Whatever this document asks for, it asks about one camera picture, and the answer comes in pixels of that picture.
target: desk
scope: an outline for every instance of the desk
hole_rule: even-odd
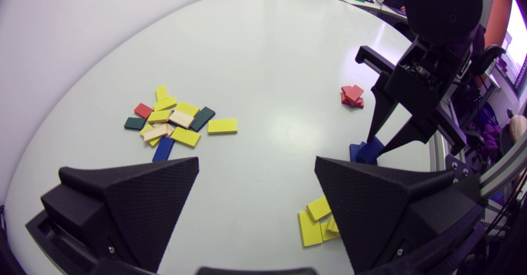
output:
[[[383,5],[380,3],[360,2],[357,0],[341,0],[341,1],[350,3],[350,5],[354,5],[356,7],[360,7],[361,9],[367,10],[375,14],[376,16],[382,18],[383,20],[386,20],[390,24],[394,24],[396,22],[401,22],[401,21],[407,22],[406,16],[396,13],[392,9],[387,7],[386,5]]]
[[[21,265],[28,274],[59,274],[25,228],[43,209],[39,197],[59,184],[59,167],[151,161],[154,150],[123,125],[166,84],[179,102],[238,119],[238,133],[208,136],[203,128],[195,149],[174,145],[170,159],[198,156],[200,172],[158,273],[200,266],[351,273],[341,239],[302,247],[297,213],[322,196],[315,156],[349,159],[348,145],[367,137],[377,74],[355,63],[361,45],[395,63],[410,42],[337,0],[203,0],[130,38],[62,98],[21,158],[6,202]],[[354,84],[366,90],[363,110],[340,103],[340,87]],[[387,142],[409,117],[398,107],[377,137]],[[429,146],[413,142],[378,162],[429,171]]]

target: black 3d-printed part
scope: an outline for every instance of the black 3d-printed part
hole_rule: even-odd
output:
[[[64,185],[103,200],[138,267],[156,272],[198,172],[194,157],[101,170],[66,167],[58,175]]]
[[[410,172],[317,157],[324,195],[356,273],[373,267],[410,202],[452,185],[451,172]]]

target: orange wall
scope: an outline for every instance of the orange wall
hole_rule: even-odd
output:
[[[505,39],[508,19],[511,16],[512,0],[494,0],[485,32],[485,48],[491,44],[501,46]]]

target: red block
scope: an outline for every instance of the red block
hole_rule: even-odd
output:
[[[348,98],[348,100],[353,101],[353,102],[357,102],[357,100],[362,95],[362,93],[364,93],[364,90],[361,89],[358,85],[354,85],[352,87],[346,86],[346,87],[342,87],[341,89],[344,92],[344,95],[346,96],[346,98]]]
[[[140,117],[143,117],[145,119],[148,119],[150,114],[154,111],[152,108],[149,108],[143,103],[139,103],[135,110],[133,110],[136,114],[138,114]]]
[[[357,101],[352,104],[352,106],[358,107],[358,108],[364,108],[364,99],[358,98]]]
[[[346,98],[346,96],[344,95],[344,93],[341,93],[340,94],[340,102],[342,104],[347,104],[347,105],[350,105],[350,106],[353,106],[350,101],[348,101],[348,99]]]

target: pile of blocks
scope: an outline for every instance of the pile of blocks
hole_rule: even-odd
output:
[[[124,124],[125,129],[139,131],[152,147],[158,146],[152,162],[166,161],[174,142],[195,148],[201,138],[199,131],[207,123],[208,134],[238,132],[236,119],[211,120],[214,110],[177,103],[174,96],[168,96],[165,85],[156,88],[156,100],[153,109],[139,103],[134,112],[140,117],[129,117]]]
[[[350,161],[377,166],[377,158],[383,148],[384,145],[377,137],[373,137],[368,143],[363,141],[360,145],[350,144]]]
[[[358,85],[344,86],[340,88],[342,93],[340,94],[340,102],[353,107],[364,108],[364,100],[361,98],[364,92]]]
[[[329,222],[320,222],[322,217],[331,213],[326,196],[310,202],[307,204],[306,208],[307,211],[301,211],[298,213],[302,244],[304,247],[317,245],[323,241],[340,237],[333,215],[329,219]]]

